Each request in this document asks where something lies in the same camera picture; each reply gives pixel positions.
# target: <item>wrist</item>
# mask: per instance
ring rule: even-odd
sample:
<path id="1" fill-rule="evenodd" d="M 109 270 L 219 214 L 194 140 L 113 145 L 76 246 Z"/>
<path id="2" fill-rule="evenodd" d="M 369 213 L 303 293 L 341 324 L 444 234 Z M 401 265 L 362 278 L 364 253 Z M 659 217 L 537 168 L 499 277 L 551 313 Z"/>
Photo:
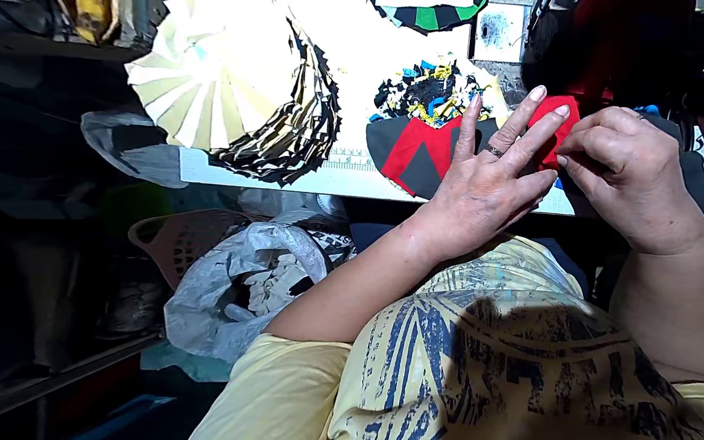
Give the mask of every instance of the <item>wrist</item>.
<path id="1" fill-rule="evenodd" d="M 642 228 L 644 233 L 628 237 L 631 247 L 646 255 L 682 255 L 704 247 L 704 215 L 693 200 L 688 206 L 661 212 L 659 221 L 644 223 L 650 227 Z"/>
<path id="2" fill-rule="evenodd" d="M 433 268 L 444 260 L 438 252 L 439 247 L 431 242 L 430 227 L 416 215 L 390 232 L 397 235 L 403 252 L 413 262 Z"/>

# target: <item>white plastic bag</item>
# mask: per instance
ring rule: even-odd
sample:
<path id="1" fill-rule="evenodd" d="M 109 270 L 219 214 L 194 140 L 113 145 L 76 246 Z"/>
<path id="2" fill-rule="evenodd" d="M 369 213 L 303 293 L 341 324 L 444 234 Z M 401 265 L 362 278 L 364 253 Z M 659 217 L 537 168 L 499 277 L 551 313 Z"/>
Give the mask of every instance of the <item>white plastic bag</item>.
<path id="1" fill-rule="evenodd" d="M 117 145 L 113 130 L 128 125 L 152 127 L 154 123 L 146 116 L 117 111 L 89 112 L 81 116 L 81 131 L 88 145 L 122 173 L 168 188 L 189 185 L 181 181 L 178 146 L 159 144 L 127 149 L 126 145 Z"/>
<path id="2" fill-rule="evenodd" d="M 264 271 L 275 253 L 288 251 L 316 284 L 328 274 L 327 259 L 301 228 L 255 222 L 222 241 L 197 260 L 175 295 L 164 306 L 167 339 L 193 355 L 234 363 L 279 310 L 242 322 L 235 308 L 227 308 L 237 292 L 232 280 L 242 273 Z"/>

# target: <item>red fabric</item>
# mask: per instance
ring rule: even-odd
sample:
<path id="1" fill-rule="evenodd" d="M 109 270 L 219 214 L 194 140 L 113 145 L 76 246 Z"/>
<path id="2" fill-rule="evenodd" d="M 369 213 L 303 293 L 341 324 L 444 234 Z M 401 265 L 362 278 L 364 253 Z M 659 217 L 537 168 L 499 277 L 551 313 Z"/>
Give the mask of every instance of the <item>red fabric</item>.
<path id="1" fill-rule="evenodd" d="M 451 131 L 460 126 L 460 116 L 454 117 L 441 128 L 433 128 L 416 117 L 412 118 L 387 156 L 387 161 L 382 166 L 382 174 L 414 196 L 414 191 L 401 181 L 400 175 L 409 165 L 420 145 L 425 143 L 425 148 L 431 155 L 433 164 L 436 165 L 439 177 L 444 178 L 447 169 L 450 168 Z"/>
<path id="2" fill-rule="evenodd" d="M 580 119 L 580 112 L 577 110 L 577 101 L 572 96 L 548 96 L 542 102 L 542 104 L 537 107 L 537 111 L 529 121 L 529 127 L 536 124 L 537 121 L 542 119 L 542 116 L 552 112 L 553 110 L 563 106 L 564 104 L 570 106 L 570 116 L 564 121 L 564 124 L 559 127 L 559 130 L 548 139 L 548 141 L 542 145 L 535 154 L 534 161 L 538 163 L 537 166 L 540 171 L 552 169 L 558 170 L 559 163 L 555 158 L 555 149 L 557 146 L 561 145 L 561 142 L 570 134 L 572 125 L 575 125 Z"/>

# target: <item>hand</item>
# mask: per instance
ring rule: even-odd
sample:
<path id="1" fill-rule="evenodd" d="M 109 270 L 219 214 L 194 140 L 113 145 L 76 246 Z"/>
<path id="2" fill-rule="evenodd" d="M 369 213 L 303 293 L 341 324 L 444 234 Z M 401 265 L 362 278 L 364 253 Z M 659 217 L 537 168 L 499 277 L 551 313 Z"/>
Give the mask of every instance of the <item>hand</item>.
<path id="1" fill-rule="evenodd" d="M 676 255 L 704 237 L 704 216 L 684 185 L 678 141 L 610 107 L 575 124 L 559 164 L 636 251 Z"/>
<path id="2" fill-rule="evenodd" d="M 490 145 L 504 153 L 501 159 L 487 150 L 474 155 L 482 102 L 479 96 L 472 100 L 463 115 L 450 169 L 431 201 L 405 223 L 413 228 L 424 255 L 441 262 L 473 251 L 520 220 L 550 190 L 558 175 L 553 170 L 518 178 L 570 111 L 568 106 L 559 107 L 517 139 L 546 93 L 543 86 L 535 88 L 491 137 Z"/>

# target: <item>laundry basket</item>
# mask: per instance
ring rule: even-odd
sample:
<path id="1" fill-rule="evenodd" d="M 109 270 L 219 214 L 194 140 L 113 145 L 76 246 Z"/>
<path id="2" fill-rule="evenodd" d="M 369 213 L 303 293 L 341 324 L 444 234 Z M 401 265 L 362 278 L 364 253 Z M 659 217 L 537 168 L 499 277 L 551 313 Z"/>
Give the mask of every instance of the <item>laundry basket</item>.
<path id="1" fill-rule="evenodd" d="M 205 209 L 147 218 L 129 228 L 129 240 L 153 258 L 167 284 L 175 290 L 189 266 L 220 241 L 251 222 L 267 217 Z"/>

